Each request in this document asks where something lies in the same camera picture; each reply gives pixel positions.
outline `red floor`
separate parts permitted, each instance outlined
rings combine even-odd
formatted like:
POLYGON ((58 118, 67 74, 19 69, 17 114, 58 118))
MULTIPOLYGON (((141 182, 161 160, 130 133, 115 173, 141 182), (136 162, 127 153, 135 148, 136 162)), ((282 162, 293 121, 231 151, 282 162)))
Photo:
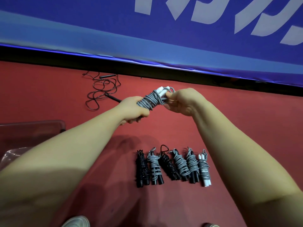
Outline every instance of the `red floor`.
MULTIPOLYGON (((117 105, 100 102, 100 110, 85 108, 92 80, 80 70, 0 62, 0 123, 62 119, 67 129, 117 105)), ((193 87, 220 109, 237 127, 274 156, 303 189, 303 98, 243 91, 174 81, 120 76, 115 94, 149 94, 159 86, 176 90, 193 87)), ((52 226, 67 217, 85 215, 92 226, 201 226, 211 222, 222 227, 245 223, 209 158, 212 186, 170 181, 164 185, 136 188, 135 153, 205 145, 190 117, 158 106, 141 123, 119 127, 72 197, 58 212, 52 226)))

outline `person's right arm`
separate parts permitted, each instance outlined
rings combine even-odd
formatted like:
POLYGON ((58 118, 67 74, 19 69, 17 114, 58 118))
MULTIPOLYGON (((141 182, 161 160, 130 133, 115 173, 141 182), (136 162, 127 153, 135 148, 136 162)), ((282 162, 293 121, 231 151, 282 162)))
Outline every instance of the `person's right arm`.
POLYGON ((268 152, 196 90, 167 96, 167 109, 193 117, 248 226, 303 226, 303 193, 268 152))

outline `light blue stripe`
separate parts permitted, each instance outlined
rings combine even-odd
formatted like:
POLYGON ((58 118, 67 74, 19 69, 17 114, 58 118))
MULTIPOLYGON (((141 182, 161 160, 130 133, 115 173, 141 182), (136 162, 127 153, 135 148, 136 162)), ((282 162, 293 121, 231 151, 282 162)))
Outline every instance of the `light blue stripe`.
POLYGON ((5 11, 0 11, 0 43, 187 66, 303 74, 303 65, 187 48, 5 11))

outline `person's right hand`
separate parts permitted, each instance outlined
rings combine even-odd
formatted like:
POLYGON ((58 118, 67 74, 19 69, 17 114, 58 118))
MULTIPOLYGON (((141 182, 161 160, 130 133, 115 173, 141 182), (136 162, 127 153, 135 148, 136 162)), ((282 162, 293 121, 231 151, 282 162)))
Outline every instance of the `person's right hand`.
POLYGON ((185 116, 192 116, 197 104, 206 101, 204 96, 193 88, 181 89, 174 93, 167 92, 166 96, 168 101, 164 107, 185 116))

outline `coiled cord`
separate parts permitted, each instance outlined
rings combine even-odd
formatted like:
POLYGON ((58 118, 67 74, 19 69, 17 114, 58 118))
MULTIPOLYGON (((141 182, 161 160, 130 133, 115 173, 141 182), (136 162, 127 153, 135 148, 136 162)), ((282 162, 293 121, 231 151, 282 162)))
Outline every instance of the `coiled cord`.
MULTIPOLYGON (((163 89, 166 89, 169 92, 175 92, 173 87, 164 87, 163 89)), ((166 97, 161 97, 156 90, 153 90, 152 93, 146 95, 141 101, 137 102, 137 105, 140 107, 145 107, 148 110, 153 110, 153 108, 157 105, 164 105, 165 100, 167 100, 166 97)))
POLYGON ((207 161, 207 152, 203 149, 202 153, 200 154, 202 159, 198 161, 198 167, 200 172, 200 177, 203 179, 205 186, 211 185, 210 182, 210 173, 209 173, 209 165, 207 161))
POLYGON ((162 169, 165 171, 167 176, 172 180, 180 180, 181 176, 179 175, 176 166, 172 163, 172 160, 169 158, 169 156, 165 153, 168 152, 169 148, 166 145, 161 145, 160 148, 160 159, 159 164, 162 167, 162 169))
POLYGON ((173 149, 169 153, 173 153, 174 162, 179 170, 179 173, 183 177, 183 180, 187 181, 190 177, 190 171, 187 167, 186 160, 182 155, 179 154, 177 149, 173 149))
POLYGON ((149 167, 147 165, 147 159, 144 156, 143 150, 137 151, 137 159, 136 159, 136 165, 137 165, 137 172, 136 172, 136 181, 137 181, 137 187, 143 187, 143 185, 149 185, 150 184, 150 176, 151 172, 149 170, 149 167))
POLYGON ((154 147, 153 149, 151 149, 148 153, 147 156, 147 161, 150 163, 151 165, 151 183, 153 185, 157 184, 157 179, 159 180, 159 184, 163 184, 163 177, 162 177, 162 173, 161 173, 161 169, 160 169, 160 165, 158 160, 160 159, 160 156, 157 156, 154 154, 154 151, 156 150, 156 148, 154 147))
POLYGON ((199 182, 199 167, 198 167, 198 161, 196 159, 196 156, 193 152, 193 150, 189 147, 188 148, 188 153, 186 156, 186 161, 187 161, 187 166, 188 169, 191 173, 191 177, 190 177, 190 183, 196 183, 199 182))
POLYGON ((121 83, 119 81, 119 76, 112 74, 112 75, 106 75, 106 76, 100 76, 100 72, 98 72, 98 75, 93 77, 89 74, 89 71, 87 71, 86 73, 82 74, 83 76, 90 76, 95 82, 93 83, 93 88, 96 89, 96 91, 92 91, 90 93, 87 94, 87 98, 89 98, 89 100, 87 100, 85 102, 85 105, 93 111, 96 111, 100 108, 99 103, 97 102, 97 100, 101 100, 104 99, 106 97, 109 97, 115 101, 121 101, 115 97, 110 97, 111 94, 114 94, 117 92, 118 87, 121 86, 121 83), (109 87, 107 90, 105 89, 106 86, 108 85, 112 85, 111 87, 109 87), (97 105, 96 108, 91 108, 89 107, 88 103, 94 101, 97 105))

